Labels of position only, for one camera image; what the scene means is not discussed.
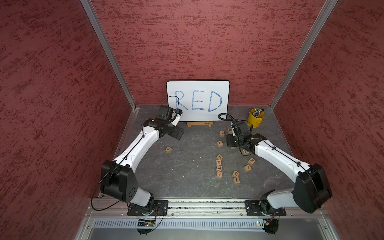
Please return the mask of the wooden block letter E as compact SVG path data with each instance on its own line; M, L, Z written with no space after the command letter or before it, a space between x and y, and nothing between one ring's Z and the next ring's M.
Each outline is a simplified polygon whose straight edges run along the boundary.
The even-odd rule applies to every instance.
M240 175L240 173L238 171L234 171L233 174L232 174L232 177L233 178L238 178Z

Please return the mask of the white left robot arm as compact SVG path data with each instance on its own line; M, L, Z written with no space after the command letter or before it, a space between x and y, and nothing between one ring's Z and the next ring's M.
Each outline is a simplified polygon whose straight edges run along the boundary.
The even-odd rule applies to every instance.
M181 139L184 129L178 126L183 111L168 106L160 106L155 118L147 119L138 136L113 161L105 161L101 167L101 180L98 184L102 194L120 202L134 205L143 215L151 215L155 210L153 194L139 187L135 172L152 145L168 135Z

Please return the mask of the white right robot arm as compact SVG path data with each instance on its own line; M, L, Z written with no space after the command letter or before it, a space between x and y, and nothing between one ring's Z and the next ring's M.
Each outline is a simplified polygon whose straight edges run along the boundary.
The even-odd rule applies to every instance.
M274 165L294 184L294 188L271 190L260 198L258 209L264 216L271 216L282 208L300 208L312 214L332 196L331 186L325 169L300 161L276 147L252 129L244 121L232 121L232 133L226 136L229 147L238 147Z

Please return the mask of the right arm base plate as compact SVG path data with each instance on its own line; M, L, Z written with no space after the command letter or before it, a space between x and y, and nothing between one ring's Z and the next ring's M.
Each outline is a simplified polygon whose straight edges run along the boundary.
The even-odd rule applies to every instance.
M247 200L245 209L249 217L285 217L287 215L285 209L274 209L267 201Z

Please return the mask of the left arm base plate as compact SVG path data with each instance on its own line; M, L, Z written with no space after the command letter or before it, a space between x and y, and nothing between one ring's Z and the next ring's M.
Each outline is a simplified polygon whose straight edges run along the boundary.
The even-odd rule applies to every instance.
M127 215L136 217L162 217L167 215L168 205L168 200L150 200L145 207L130 203Z

